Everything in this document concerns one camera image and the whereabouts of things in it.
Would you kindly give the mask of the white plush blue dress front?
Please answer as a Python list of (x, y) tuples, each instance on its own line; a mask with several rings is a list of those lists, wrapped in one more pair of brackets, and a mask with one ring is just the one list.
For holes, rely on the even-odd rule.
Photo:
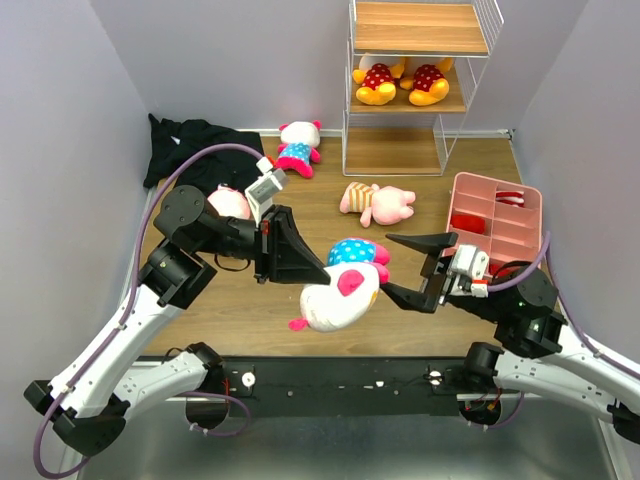
[(391, 254), (384, 246), (367, 239), (350, 237), (335, 243), (325, 267), (330, 283), (303, 287), (300, 316), (289, 321), (289, 329), (329, 333), (355, 323), (369, 311), (380, 287), (389, 281), (390, 260)]

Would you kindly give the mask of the white plush blue dress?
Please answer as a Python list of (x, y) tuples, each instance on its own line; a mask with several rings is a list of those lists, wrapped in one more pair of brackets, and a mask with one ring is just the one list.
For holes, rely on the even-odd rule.
[(367, 239), (350, 237), (335, 243), (325, 267), (330, 283), (303, 287), (300, 316), (289, 321), (289, 329), (329, 333), (355, 323), (369, 311), (380, 287), (389, 281), (390, 260), (391, 254), (384, 246)]
[(322, 123), (294, 121), (279, 127), (280, 144), (275, 167), (293, 170), (306, 179), (313, 177), (313, 163), (321, 161), (318, 151)]

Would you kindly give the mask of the white plush blue dress back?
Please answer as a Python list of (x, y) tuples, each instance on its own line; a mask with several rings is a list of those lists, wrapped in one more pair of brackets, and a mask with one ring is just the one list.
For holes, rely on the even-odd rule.
[(306, 179), (313, 177), (313, 163), (321, 161), (318, 151), (322, 123), (294, 121), (279, 127), (280, 144), (275, 167), (293, 170)]

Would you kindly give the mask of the small yellow plush toy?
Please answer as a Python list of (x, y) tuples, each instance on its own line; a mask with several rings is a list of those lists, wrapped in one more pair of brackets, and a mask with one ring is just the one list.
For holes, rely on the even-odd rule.
[(358, 89), (356, 99), (365, 105), (382, 106), (396, 96), (396, 81), (405, 70), (406, 58), (365, 54), (352, 72)]

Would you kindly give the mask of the large yellow plush toy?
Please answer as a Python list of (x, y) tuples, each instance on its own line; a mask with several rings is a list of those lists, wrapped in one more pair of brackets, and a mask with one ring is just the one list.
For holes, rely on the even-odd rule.
[(450, 90), (445, 74), (451, 70), (453, 64), (452, 57), (439, 60), (408, 57), (399, 85), (409, 92), (409, 102), (414, 106), (422, 107), (445, 99)]

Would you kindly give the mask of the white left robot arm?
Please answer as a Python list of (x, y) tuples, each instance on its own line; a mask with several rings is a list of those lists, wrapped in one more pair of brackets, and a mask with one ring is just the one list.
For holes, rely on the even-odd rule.
[(164, 196), (153, 223), (164, 239), (112, 319), (63, 372), (24, 392), (59, 439), (86, 458), (108, 448), (135, 415), (170, 397), (223, 393), (223, 361), (204, 343), (141, 375), (129, 373), (150, 341), (213, 280), (216, 271), (203, 254), (252, 262), (260, 283), (330, 282), (286, 206), (269, 207), (259, 221), (221, 217), (199, 189), (181, 186)]

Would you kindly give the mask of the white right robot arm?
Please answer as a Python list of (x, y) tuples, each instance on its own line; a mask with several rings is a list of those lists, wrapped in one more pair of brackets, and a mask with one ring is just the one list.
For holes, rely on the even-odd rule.
[(390, 235), (424, 254), (422, 285), (383, 286), (401, 309), (432, 314), (451, 305), (495, 327), (495, 344), (473, 343), (459, 366), (428, 379), (458, 392), (518, 391), (581, 409), (639, 441), (639, 366), (596, 342), (556, 308), (559, 291), (538, 260), (515, 261), (488, 276), (489, 256), (454, 232)]

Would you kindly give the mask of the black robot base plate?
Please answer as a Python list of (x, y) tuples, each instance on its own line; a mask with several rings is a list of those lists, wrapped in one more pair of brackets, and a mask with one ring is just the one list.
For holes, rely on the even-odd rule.
[(209, 392), (241, 400), (257, 419), (456, 416), (459, 396), (496, 388), (463, 372), (462, 357), (231, 356)]

